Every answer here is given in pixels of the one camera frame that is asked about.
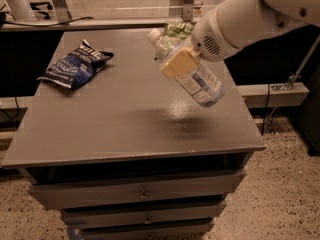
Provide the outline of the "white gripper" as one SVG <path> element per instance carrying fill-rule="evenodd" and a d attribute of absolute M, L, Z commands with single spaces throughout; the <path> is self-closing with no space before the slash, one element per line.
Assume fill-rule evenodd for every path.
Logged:
<path fill-rule="evenodd" d="M 240 51 L 223 35 L 217 8 L 210 10 L 195 24 L 190 40 L 207 61 L 222 61 Z M 166 78 L 172 79 L 194 71 L 198 65 L 192 53 L 187 48 L 181 48 L 171 51 L 161 60 L 160 71 Z"/>

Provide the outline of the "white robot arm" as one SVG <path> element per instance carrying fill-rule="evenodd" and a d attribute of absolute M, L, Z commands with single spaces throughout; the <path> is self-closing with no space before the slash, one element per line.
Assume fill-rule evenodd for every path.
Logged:
<path fill-rule="evenodd" d="M 320 0 L 224 0 L 204 15 L 178 53 L 160 67 L 169 79 L 218 62 L 264 39 L 320 25 Z"/>

